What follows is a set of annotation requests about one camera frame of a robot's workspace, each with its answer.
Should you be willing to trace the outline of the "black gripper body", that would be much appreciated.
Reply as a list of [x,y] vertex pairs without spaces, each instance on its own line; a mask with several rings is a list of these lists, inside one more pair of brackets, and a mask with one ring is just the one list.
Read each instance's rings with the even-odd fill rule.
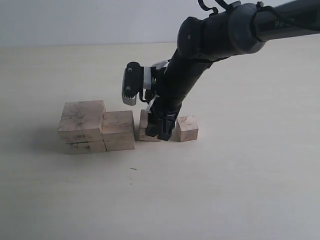
[[182,102],[213,61],[188,58],[175,50],[171,59],[148,68],[149,125],[173,125]]

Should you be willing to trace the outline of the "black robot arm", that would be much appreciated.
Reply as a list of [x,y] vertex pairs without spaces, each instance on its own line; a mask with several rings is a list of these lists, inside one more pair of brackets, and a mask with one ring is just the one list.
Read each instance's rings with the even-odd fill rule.
[[257,53],[270,40],[319,32],[317,0],[292,0],[275,7],[235,1],[207,18],[187,17],[179,27],[173,56],[163,66],[153,67],[146,135],[163,141],[171,138],[184,99],[213,64]]

